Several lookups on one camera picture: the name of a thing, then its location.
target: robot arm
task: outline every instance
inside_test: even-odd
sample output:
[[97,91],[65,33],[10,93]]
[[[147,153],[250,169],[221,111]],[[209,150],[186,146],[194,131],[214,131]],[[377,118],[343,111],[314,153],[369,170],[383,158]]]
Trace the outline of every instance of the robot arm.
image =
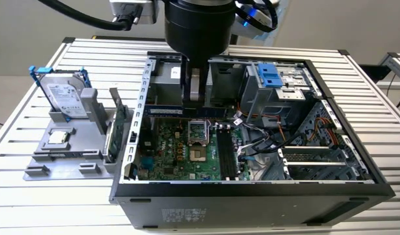
[[[85,15],[57,0],[38,1],[77,21],[107,30],[130,30],[133,24],[153,24],[158,15],[157,0],[109,0],[113,22]],[[209,58],[225,51],[231,33],[253,38],[274,30],[277,13],[269,0],[162,1],[165,40],[182,54],[182,105],[202,107]]]

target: aluminum extrusion table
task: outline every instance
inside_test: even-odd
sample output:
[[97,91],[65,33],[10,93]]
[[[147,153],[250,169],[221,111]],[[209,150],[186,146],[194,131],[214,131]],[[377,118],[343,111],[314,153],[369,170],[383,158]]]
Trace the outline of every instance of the aluminum extrusion table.
[[[133,107],[146,51],[171,52],[163,42],[65,40],[47,66],[63,70],[85,66],[103,106],[114,106],[107,89],[117,87],[123,104]],[[389,201],[330,228],[134,230],[119,206],[109,204],[111,180],[22,180],[22,169],[50,120],[49,103],[33,85],[0,130],[0,233],[400,235],[400,111],[351,57],[339,52],[247,46],[227,49],[231,56],[311,60],[395,191],[397,195]]]

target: gray parts holder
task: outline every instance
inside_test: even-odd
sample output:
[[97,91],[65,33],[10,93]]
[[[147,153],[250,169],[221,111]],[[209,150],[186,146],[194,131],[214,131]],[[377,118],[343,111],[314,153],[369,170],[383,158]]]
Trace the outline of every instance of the gray parts holder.
[[[69,119],[61,112],[49,112],[51,121],[25,169],[25,180],[113,178],[122,154],[110,157],[106,141],[117,109],[105,109],[95,97],[95,89],[82,89],[79,98],[87,118]],[[130,117],[126,109],[126,119],[118,120],[123,122],[123,135],[127,135]]]

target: hard drive label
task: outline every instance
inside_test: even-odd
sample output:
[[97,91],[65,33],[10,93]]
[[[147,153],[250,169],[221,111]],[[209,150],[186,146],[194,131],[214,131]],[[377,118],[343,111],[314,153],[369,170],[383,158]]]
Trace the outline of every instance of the hard drive label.
[[86,111],[74,87],[67,84],[47,84],[47,88],[61,112],[70,118],[86,118]]

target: connector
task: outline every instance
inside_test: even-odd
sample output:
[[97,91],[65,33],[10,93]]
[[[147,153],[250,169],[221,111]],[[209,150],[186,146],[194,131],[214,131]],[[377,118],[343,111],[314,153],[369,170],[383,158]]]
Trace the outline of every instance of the connector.
[[131,29],[133,24],[138,23],[142,12],[141,5],[123,4],[117,15],[117,22],[126,22],[126,31]]

